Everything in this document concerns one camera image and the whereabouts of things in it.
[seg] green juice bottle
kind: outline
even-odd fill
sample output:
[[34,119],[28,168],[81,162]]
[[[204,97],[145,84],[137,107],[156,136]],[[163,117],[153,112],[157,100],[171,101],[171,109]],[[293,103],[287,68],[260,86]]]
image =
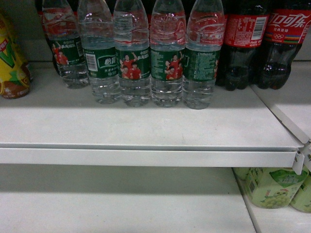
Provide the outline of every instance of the green juice bottle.
[[298,189],[291,206],[301,212],[311,213],[311,173]]
[[291,168],[251,168],[245,181],[245,190],[251,202],[258,207],[285,207],[289,205],[308,174],[305,167],[301,175],[297,175]]

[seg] plastic water bottle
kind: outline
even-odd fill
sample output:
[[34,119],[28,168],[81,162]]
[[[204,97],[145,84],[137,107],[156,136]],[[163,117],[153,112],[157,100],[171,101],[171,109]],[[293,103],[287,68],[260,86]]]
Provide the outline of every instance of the plastic water bottle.
[[182,98],[189,108],[204,109],[211,102],[224,33],[221,0],[197,0],[187,26],[185,52]]
[[186,16],[181,0],[156,0],[150,26],[153,102],[172,107],[181,100]]
[[88,77],[78,24],[66,0],[43,0],[43,23],[60,76],[68,88],[87,85]]
[[113,23],[104,0],[81,0],[78,7],[80,38],[88,78],[98,103],[111,104],[120,99]]
[[139,107],[150,99],[150,50],[148,19],[141,0],[117,0],[114,14],[121,98]]

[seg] red jersey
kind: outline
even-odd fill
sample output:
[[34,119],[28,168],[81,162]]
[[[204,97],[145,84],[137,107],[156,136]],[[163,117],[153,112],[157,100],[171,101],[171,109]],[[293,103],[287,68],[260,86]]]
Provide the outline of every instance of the red jersey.
[[130,71],[128,70],[125,74],[122,73],[122,78],[128,78],[128,79],[130,79],[130,78],[131,78],[131,73],[130,73]]
[[67,65],[68,64],[68,58],[66,56],[57,56],[56,61],[61,65]]
[[178,63],[179,63],[180,61],[181,61],[180,58],[177,59],[176,61],[171,61],[170,66],[171,66],[171,67],[174,67],[174,69],[177,70],[177,68],[178,68]]
[[182,67],[178,67],[177,68],[177,78],[181,78],[183,76],[183,68]]
[[52,48],[54,54],[58,56],[59,48]]
[[141,74],[141,71],[140,69],[131,69],[131,74],[133,76],[133,79],[140,79],[140,74]]
[[172,79],[176,79],[176,72],[174,72],[173,74],[168,74],[166,75],[166,79],[167,80],[172,80]]
[[134,61],[134,59],[128,60],[128,61],[124,60],[124,61],[123,61],[123,65],[126,66],[128,69],[131,69],[131,68],[132,68],[132,62],[133,62],[133,61]]

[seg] metal shelf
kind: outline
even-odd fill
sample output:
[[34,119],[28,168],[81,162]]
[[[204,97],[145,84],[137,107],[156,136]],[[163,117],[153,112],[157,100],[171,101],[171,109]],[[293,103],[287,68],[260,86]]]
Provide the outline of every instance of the metal shelf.
[[216,87],[212,104],[141,108],[96,103],[52,67],[31,92],[0,99],[0,163],[114,166],[292,166],[298,142],[251,88]]

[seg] soccer player on label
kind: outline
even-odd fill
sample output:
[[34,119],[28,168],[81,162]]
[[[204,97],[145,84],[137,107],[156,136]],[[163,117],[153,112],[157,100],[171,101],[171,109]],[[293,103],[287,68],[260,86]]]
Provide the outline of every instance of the soccer player on label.
[[169,73],[166,75],[167,80],[173,80],[176,79],[176,73],[173,66],[170,66]]
[[57,48],[56,45],[53,43],[53,44],[52,44],[52,52],[53,52],[54,54],[56,54],[56,56],[58,56],[58,55],[59,55],[59,51],[62,49],[62,46],[61,46],[58,42],[56,42],[56,44],[58,45],[58,48]]
[[178,62],[178,68],[177,68],[177,71],[176,71],[176,78],[177,79],[180,79],[182,76],[183,76],[183,67],[182,67],[182,63],[181,61]]
[[130,57],[129,57],[128,54],[126,54],[126,55],[124,56],[124,61],[122,61],[122,60],[120,59],[120,67],[123,67],[123,66],[126,66],[126,67],[128,67],[128,68],[129,68],[129,67],[132,67],[132,63],[138,60],[138,58],[137,58],[137,56],[134,54],[134,52],[132,52],[132,55],[134,56],[134,59],[131,59],[131,60],[130,60]]
[[131,78],[131,73],[128,70],[127,66],[122,67],[122,78],[124,78],[124,79],[130,79]]
[[132,62],[132,69],[130,70],[131,79],[141,79],[141,70],[137,67],[137,62]]
[[63,51],[58,52],[57,60],[61,65],[69,65],[68,58],[63,54]]
[[165,61],[165,71],[164,71],[165,74],[169,74],[170,73],[169,72],[170,66],[171,66],[171,62],[166,60]]
[[179,51],[180,53],[180,58],[178,59],[177,54],[175,54],[173,56],[173,60],[171,61],[171,66],[174,67],[175,70],[178,69],[178,63],[181,61],[181,59],[183,58],[183,54],[181,53],[181,51]]

